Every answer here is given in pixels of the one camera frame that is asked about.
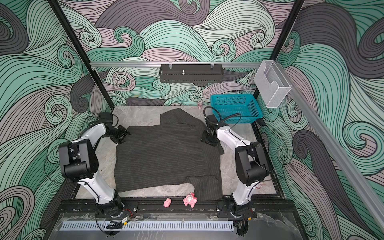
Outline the clear plastic wall bin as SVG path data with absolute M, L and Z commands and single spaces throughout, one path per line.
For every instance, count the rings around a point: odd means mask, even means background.
M 262 61 L 254 82 L 269 109 L 278 108 L 292 89 L 283 66 L 273 60 Z

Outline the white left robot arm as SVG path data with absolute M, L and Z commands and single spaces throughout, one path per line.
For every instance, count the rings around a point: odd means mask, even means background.
M 110 187 L 99 173 L 99 160 L 95 149 L 102 138 L 121 144 L 130 133 L 119 125 L 114 126 L 114 115 L 99 113 L 77 139 L 59 145 L 59 162 L 62 176 L 83 186 L 95 199 L 97 209 L 104 215 L 118 218 L 124 204 L 118 192 Z

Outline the pink white figurine toy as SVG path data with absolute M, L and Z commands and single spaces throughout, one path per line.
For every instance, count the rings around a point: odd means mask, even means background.
M 264 186 L 265 186 L 265 183 L 264 183 L 264 182 L 260 182 L 260 183 L 258 183 L 258 184 L 255 186 L 255 188 L 256 188 L 256 189 L 262 189 Z

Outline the pink plush pig toy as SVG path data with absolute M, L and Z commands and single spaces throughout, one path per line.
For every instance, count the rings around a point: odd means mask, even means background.
M 195 193 L 189 193 L 186 195 L 186 197 L 183 199 L 183 203 L 185 206 L 190 206 L 191 208 L 194 208 L 197 203 L 197 197 L 195 196 Z

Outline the black wall shelf tray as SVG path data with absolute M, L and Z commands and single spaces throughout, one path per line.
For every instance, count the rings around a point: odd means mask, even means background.
M 161 65 L 160 80 L 162 83 L 221 83 L 224 79 L 222 65 Z

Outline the aluminium wall rail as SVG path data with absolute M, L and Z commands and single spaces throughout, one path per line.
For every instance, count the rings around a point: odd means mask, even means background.
M 254 69 L 258 68 L 261 65 L 261 62 L 106 62 L 106 61 L 97 61 L 90 62 L 92 68 L 160 68 L 161 65 L 168 65 L 172 67 L 173 65 L 222 65 L 223 68 L 247 68 Z

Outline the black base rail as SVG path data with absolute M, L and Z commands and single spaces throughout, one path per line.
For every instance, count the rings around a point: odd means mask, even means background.
M 197 202 L 193 208 L 185 206 L 181 197 L 173 198 L 168 208 L 163 206 L 164 201 L 165 198 L 122 198 L 123 209 L 110 214 L 109 211 L 98 208 L 91 199 L 66 200 L 60 204 L 59 212 L 91 213 L 102 218 L 138 218 L 144 214 L 203 214 L 208 217 L 247 219 L 254 218 L 257 213 L 284 213 L 296 209 L 293 201 L 272 195 L 252 197 L 251 202 L 243 206 L 237 206 L 230 196 L 224 196 L 218 201 Z

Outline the dark grey pinstripe shirt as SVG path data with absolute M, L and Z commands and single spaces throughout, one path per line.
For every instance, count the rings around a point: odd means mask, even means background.
M 219 200 L 224 150 L 201 140 L 206 124 L 182 109 L 161 114 L 160 121 L 128 127 L 129 135 L 116 147 L 116 191 L 188 183 L 199 201 Z

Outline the teal plastic basket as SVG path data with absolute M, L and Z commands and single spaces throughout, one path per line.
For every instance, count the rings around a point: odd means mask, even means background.
M 230 94 L 212 95 L 211 106 L 219 111 L 222 119 L 240 113 L 225 120 L 226 124 L 251 124 L 263 117 L 261 108 L 253 95 Z

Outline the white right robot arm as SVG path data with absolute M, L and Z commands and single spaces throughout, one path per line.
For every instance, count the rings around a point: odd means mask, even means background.
M 205 122 L 208 129 L 203 132 L 201 141 L 213 147 L 224 143 L 233 150 L 235 156 L 239 182 L 232 193 L 233 201 L 223 210 L 233 218 L 247 219 L 246 214 L 252 209 L 250 204 L 255 189 L 270 174 L 264 164 L 267 158 L 263 146 L 241 137 L 224 120 L 218 121 L 214 115 L 205 116 Z

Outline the pink poker chip stack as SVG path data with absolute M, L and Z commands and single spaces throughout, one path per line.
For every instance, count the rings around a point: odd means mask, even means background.
M 198 109 L 202 109 L 203 108 L 203 101 L 202 100 L 199 100 L 198 101 Z

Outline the small pink toy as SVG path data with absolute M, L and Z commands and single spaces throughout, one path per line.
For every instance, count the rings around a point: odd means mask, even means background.
M 169 208 L 170 205 L 171 205 L 171 203 L 172 203 L 172 199 L 167 198 L 167 199 L 164 201 L 163 206 L 164 206 L 165 208 Z

